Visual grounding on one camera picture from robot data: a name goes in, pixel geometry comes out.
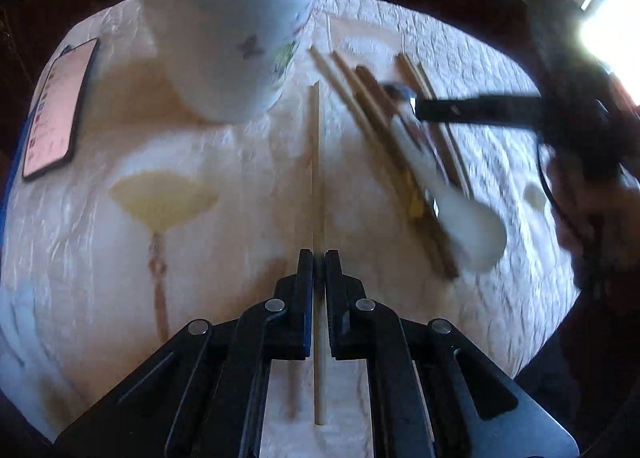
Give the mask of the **person's right hand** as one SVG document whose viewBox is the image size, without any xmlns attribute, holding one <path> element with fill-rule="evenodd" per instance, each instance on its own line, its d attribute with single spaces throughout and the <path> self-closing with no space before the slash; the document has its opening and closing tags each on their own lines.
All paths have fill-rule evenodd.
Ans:
<svg viewBox="0 0 640 458">
<path fill-rule="evenodd" d="M 570 254 L 578 285 L 595 265 L 608 289 L 639 282 L 639 189 L 618 179 L 589 183 L 579 161 L 554 156 L 548 163 L 559 246 Z"/>
</svg>

